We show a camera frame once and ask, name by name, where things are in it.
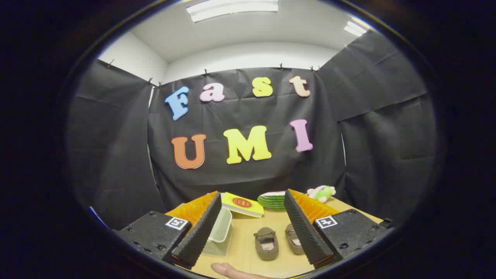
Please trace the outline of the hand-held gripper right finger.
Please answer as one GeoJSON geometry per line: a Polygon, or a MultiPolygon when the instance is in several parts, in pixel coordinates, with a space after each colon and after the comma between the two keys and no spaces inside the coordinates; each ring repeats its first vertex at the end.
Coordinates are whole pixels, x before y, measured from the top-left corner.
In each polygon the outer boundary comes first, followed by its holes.
{"type": "Polygon", "coordinates": [[[284,205],[316,269],[362,252],[393,231],[388,220],[377,223],[354,208],[339,212],[292,189],[286,190],[284,205]]]}

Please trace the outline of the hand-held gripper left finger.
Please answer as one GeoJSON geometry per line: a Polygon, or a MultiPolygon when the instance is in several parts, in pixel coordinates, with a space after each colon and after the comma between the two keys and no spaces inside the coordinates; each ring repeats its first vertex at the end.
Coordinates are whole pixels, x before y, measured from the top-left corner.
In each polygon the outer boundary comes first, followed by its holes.
{"type": "Polygon", "coordinates": [[[205,247],[221,208],[221,194],[214,191],[165,214],[150,211],[114,232],[144,255],[191,269],[205,247]]]}

